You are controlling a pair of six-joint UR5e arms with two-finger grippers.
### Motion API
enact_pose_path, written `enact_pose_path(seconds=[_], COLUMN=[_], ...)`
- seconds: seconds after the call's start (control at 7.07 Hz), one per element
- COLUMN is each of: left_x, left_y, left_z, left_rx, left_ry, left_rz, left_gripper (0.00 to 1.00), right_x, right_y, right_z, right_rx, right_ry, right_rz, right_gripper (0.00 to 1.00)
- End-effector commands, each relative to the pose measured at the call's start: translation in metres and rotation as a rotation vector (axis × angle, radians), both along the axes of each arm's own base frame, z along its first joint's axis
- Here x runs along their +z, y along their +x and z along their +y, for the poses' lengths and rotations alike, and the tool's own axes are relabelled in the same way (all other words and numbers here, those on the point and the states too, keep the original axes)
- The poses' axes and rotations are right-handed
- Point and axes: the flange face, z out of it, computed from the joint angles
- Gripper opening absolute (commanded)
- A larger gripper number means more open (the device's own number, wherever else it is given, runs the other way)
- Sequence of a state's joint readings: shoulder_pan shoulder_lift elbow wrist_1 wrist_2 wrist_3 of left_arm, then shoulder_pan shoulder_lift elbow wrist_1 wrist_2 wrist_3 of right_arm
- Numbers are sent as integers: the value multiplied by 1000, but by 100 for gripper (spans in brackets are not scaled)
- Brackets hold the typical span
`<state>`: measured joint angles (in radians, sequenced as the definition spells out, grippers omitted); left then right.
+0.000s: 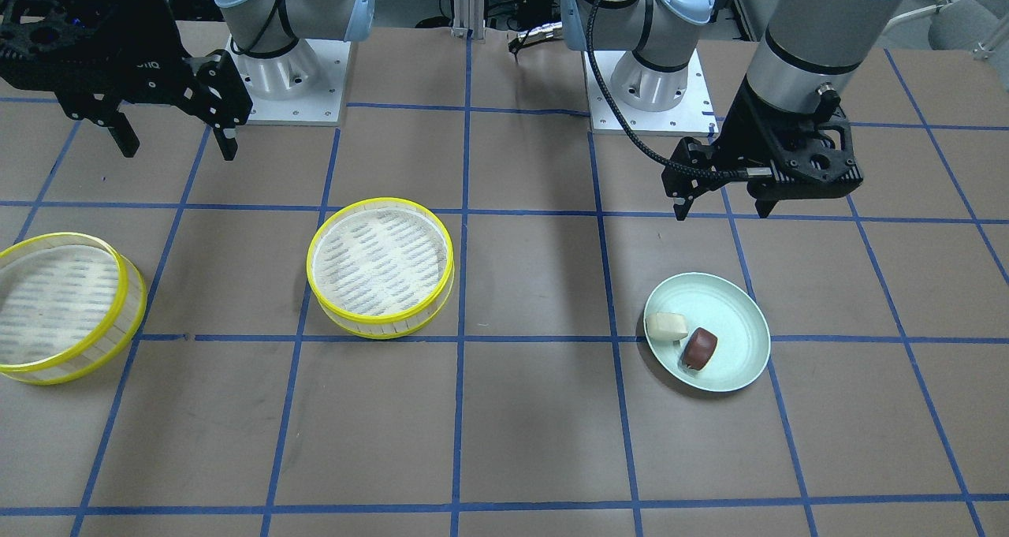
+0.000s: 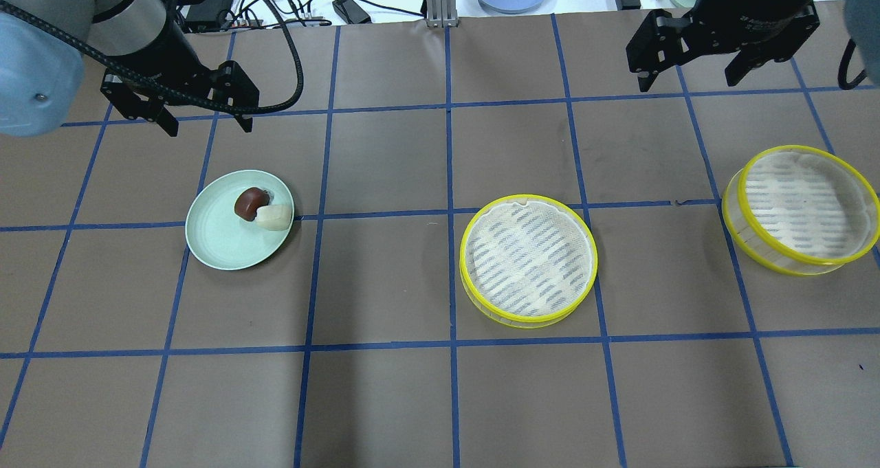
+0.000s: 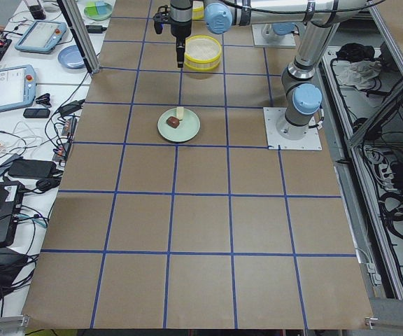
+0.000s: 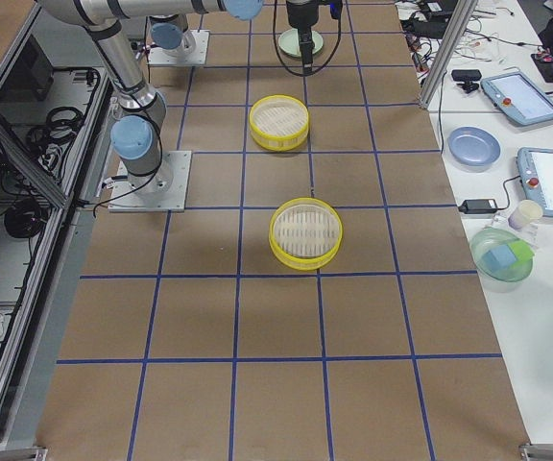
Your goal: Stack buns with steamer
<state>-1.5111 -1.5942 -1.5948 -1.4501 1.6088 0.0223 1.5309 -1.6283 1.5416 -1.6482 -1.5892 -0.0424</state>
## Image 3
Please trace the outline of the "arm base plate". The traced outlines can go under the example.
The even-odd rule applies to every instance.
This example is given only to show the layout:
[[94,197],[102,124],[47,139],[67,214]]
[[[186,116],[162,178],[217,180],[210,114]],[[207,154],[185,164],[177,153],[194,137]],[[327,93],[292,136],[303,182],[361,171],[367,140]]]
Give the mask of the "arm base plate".
[[301,127],[291,125],[285,119],[286,108],[264,107],[264,123],[267,135],[267,148],[287,151],[321,151],[319,131],[315,118]]
[[254,24],[253,40],[256,47],[295,49],[294,22]]

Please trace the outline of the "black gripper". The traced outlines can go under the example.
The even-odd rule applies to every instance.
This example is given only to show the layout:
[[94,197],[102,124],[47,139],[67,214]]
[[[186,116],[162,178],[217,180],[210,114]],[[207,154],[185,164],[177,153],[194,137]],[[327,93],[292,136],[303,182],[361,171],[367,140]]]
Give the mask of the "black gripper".
[[[191,0],[170,1],[171,34],[176,38],[176,46],[183,47],[192,32]],[[183,68],[183,48],[176,49],[177,66]]]

